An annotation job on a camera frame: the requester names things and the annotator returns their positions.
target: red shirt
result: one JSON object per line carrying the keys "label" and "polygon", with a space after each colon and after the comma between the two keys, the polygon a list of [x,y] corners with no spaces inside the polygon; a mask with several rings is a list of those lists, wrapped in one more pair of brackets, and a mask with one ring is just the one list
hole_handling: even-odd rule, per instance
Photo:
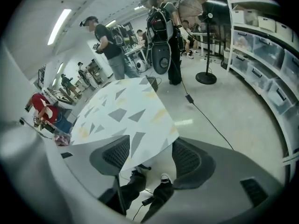
{"label": "red shirt", "polygon": [[32,104],[33,104],[33,107],[38,112],[42,111],[42,109],[45,107],[41,100],[45,101],[45,103],[47,104],[47,107],[53,112],[51,118],[48,117],[47,113],[45,113],[43,115],[43,118],[53,124],[57,118],[59,111],[56,107],[50,105],[49,101],[46,99],[45,96],[43,96],[42,94],[36,93],[32,96]]}

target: floor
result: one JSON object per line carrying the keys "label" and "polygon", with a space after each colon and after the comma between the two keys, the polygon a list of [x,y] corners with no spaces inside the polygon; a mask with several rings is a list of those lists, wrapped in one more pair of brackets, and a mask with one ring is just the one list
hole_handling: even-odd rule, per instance
{"label": "floor", "polygon": [[[220,66],[220,60],[213,58],[210,64],[217,82],[204,85],[195,80],[195,74],[206,70],[206,60],[195,56],[193,60],[182,57],[181,72],[188,93],[196,106],[210,119],[219,132],[226,137],[235,151],[251,158],[282,184],[285,182],[285,170],[280,160],[283,157],[283,138],[275,117],[255,91],[234,72],[227,73]],[[159,85],[157,95],[173,118],[180,136],[200,140],[224,148],[231,148],[217,133],[209,121],[185,98],[186,92],[182,84],[169,85],[168,75],[158,75],[153,68],[140,74],[155,76]],[[78,103],[79,112],[86,99]],[[127,211],[127,218],[133,219],[142,205],[141,201],[151,197],[151,193],[160,183],[160,176],[166,172],[172,180],[176,179],[175,164],[171,157],[172,147],[144,163],[151,166],[146,171],[147,191],[143,191],[134,200]],[[121,186],[129,181],[130,170],[120,173]],[[149,205],[141,207],[135,217],[140,222]]]}

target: fan base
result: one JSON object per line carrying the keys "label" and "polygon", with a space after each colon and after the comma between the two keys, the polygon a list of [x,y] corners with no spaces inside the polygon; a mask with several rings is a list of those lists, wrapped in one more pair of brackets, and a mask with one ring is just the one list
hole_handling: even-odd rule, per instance
{"label": "fan base", "polygon": [[197,73],[195,79],[202,84],[215,84],[217,77],[212,73],[200,72]]}

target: white shelving unit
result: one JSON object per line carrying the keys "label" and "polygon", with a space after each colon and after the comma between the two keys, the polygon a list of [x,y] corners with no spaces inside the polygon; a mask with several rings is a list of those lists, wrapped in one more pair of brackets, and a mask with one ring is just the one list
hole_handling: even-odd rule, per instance
{"label": "white shelving unit", "polygon": [[[264,14],[272,14],[272,15],[277,15],[281,12],[281,8],[279,4],[273,0],[228,0],[228,8],[230,9],[231,13],[231,20],[233,21],[232,18],[232,10],[233,7],[236,5],[239,5],[245,9],[255,9],[258,10]],[[256,56],[252,52],[249,52],[245,49],[239,48],[233,44],[234,40],[234,32],[235,32],[235,27],[241,27],[241,28],[246,28],[248,29],[248,33],[250,33],[250,30],[255,30],[258,32],[263,32],[269,36],[275,37],[276,39],[281,40],[282,42],[286,43],[287,45],[290,45],[294,47],[297,51],[299,51],[298,47],[295,47],[295,44],[292,43],[291,41],[286,40],[284,37],[281,37],[279,34],[268,31],[266,29],[262,29],[259,27],[247,25],[247,24],[240,24],[240,23],[234,23],[232,24],[232,29],[231,29],[231,46],[230,46],[230,54],[229,54],[229,60],[228,60],[228,68],[227,71],[229,72],[229,69],[233,69],[236,71],[240,76],[242,76],[245,81],[246,80],[246,75],[240,72],[238,69],[236,69],[234,66],[231,66],[231,60],[232,60],[232,52],[234,49],[239,50],[243,52],[244,54],[249,55],[250,57],[256,59],[260,63],[264,64],[268,69],[273,71],[280,79],[283,80],[283,82],[290,88],[290,90],[295,94],[296,98],[299,100],[299,92],[296,90],[295,86],[291,83],[290,80],[287,79],[287,77],[284,77],[281,75],[280,70],[276,69],[273,67],[271,64],[267,63],[260,57]],[[260,89],[259,87],[254,86],[250,82],[248,82],[252,88],[259,94],[266,102],[266,104],[269,106],[270,110],[273,112],[276,120],[278,121],[278,124],[282,130],[282,133],[285,138],[286,146],[289,152],[289,155],[281,160],[282,166],[290,165],[290,181],[293,178],[296,170],[296,161],[299,160],[299,153],[293,153],[293,147],[297,146],[299,143],[299,140],[293,140],[292,139],[292,131],[289,129],[290,123],[288,123],[288,120],[284,118],[283,115],[280,115],[276,108],[272,105],[272,103],[268,100],[267,93],[266,91]]]}

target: white table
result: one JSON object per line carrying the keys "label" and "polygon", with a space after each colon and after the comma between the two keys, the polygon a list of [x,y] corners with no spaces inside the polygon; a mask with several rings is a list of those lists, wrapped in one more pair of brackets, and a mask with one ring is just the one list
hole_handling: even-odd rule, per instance
{"label": "white table", "polygon": [[[191,35],[193,36],[200,36],[200,43],[201,43],[201,55],[204,56],[204,47],[203,47],[203,37],[207,36],[207,33],[201,33],[201,32],[192,32]],[[210,33],[210,35],[213,37],[213,44],[212,44],[212,54],[215,55],[215,39],[214,39],[214,33]]]}
{"label": "white table", "polygon": [[143,56],[143,58],[144,58],[144,62],[145,62],[145,64],[146,64],[147,66],[149,65],[148,62],[147,62],[147,59],[146,59],[146,57],[145,57],[145,55],[144,55],[144,52],[143,52],[143,50],[142,50],[143,48],[144,48],[144,46],[138,46],[138,47],[134,48],[133,50],[131,50],[131,51],[125,53],[125,55],[128,57],[128,60],[130,61],[131,65],[133,65],[133,62],[132,62],[132,60],[131,60],[131,58],[130,58],[129,55],[131,55],[131,54],[133,54],[133,53],[137,53],[137,52],[139,52],[139,51],[141,52],[141,54],[142,54],[142,56]]}
{"label": "white table", "polygon": [[122,170],[156,156],[178,138],[178,131],[147,78],[113,81],[100,89],[78,116],[72,145],[130,136]]}

